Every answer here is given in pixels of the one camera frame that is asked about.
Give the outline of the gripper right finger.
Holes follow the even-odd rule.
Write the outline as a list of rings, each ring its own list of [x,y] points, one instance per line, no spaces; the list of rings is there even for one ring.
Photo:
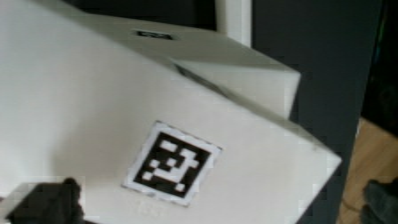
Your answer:
[[[362,194],[361,224],[398,224],[398,178],[391,183],[371,180]]]

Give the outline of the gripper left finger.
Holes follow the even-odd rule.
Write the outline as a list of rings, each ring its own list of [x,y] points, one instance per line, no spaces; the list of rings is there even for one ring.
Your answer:
[[[0,224],[83,224],[80,191],[73,178],[23,183],[0,202]]]

